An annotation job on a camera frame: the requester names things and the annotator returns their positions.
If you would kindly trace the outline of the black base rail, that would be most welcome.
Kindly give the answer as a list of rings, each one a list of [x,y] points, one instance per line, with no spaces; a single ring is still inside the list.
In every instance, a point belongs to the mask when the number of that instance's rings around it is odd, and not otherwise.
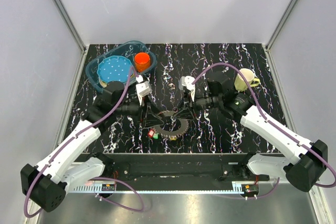
[[[218,188],[228,182],[268,182],[271,172],[247,167],[248,154],[103,154],[84,153],[76,162],[91,157],[107,164],[104,177],[122,180],[139,190],[187,190]]]

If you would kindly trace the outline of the blue plastic basket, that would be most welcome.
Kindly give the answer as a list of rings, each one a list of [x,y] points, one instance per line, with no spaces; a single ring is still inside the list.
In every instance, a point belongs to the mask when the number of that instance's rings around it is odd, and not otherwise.
[[[132,40],[109,50],[87,64],[85,73],[90,84],[97,92],[102,93],[109,82],[126,83],[130,67],[135,66],[135,55],[141,52],[149,55],[151,64],[138,74],[148,76],[156,67],[156,56],[144,43]]]

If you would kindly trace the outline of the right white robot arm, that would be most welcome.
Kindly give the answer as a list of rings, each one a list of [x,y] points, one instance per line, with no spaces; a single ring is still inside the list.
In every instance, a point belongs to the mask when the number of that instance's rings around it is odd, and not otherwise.
[[[180,78],[179,89],[183,91],[183,99],[173,115],[175,118],[192,120],[196,111],[219,109],[224,117],[257,133],[283,155],[248,154],[238,167],[242,179],[268,175],[285,178],[300,191],[310,191],[327,169],[326,143],[321,140],[312,142],[275,121],[259,109],[249,95],[236,91],[230,78],[222,72],[206,75],[208,92],[200,98],[195,97],[194,80],[191,76]]]

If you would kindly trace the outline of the orange plastic cup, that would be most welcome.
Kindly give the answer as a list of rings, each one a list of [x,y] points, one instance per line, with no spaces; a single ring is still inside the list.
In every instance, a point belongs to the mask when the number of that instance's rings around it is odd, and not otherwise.
[[[134,63],[139,73],[144,72],[151,66],[150,55],[146,52],[140,52],[134,56]]]

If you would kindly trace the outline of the beige plate under blue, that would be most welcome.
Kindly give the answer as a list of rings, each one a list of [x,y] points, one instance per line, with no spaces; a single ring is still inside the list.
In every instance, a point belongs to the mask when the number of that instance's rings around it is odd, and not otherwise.
[[[103,88],[106,88],[107,85],[109,84],[109,82],[105,82],[105,81],[99,79],[99,84],[100,84]]]

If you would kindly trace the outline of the cream yellow mug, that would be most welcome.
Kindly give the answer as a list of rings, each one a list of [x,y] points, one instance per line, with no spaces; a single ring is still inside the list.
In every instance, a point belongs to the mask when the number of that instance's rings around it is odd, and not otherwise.
[[[251,69],[242,68],[239,71],[241,74],[237,74],[234,82],[234,87],[238,92],[247,90],[247,83],[250,87],[257,87],[260,85],[260,79],[255,76],[255,73]]]

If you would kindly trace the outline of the blue dotted plate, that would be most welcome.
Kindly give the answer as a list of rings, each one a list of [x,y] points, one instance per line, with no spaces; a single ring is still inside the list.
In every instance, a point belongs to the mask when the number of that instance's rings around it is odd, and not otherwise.
[[[98,78],[105,81],[126,82],[129,70],[132,67],[131,61],[124,56],[110,56],[98,64]]]

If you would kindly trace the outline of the red key tag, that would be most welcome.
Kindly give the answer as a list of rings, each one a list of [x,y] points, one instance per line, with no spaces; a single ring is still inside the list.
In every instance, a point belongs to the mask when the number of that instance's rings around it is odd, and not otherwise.
[[[152,130],[152,129],[150,129],[149,132],[148,132],[148,136],[149,136],[150,138],[152,138],[154,134],[155,134],[155,131]]]

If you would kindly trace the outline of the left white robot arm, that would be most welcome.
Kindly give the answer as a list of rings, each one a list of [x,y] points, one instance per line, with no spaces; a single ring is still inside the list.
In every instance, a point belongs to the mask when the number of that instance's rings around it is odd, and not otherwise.
[[[137,78],[136,100],[126,102],[128,84],[112,81],[87,108],[68,137],[47,157],[36,165],[26,164],[20,171],[23,194],[26,196],[24,213],[28,218],[28,201],[32,200],[41,210],[55,210],[68,192],[86,181],[113,175],[113,161],[103,154],[95,154],[83,164],[71,168],[71,164],[92,142],[98,139],[110,126],[113,114],[139,115],[140,121],[149,123],[153,111],[148,95],[152,92],[149,82]]]

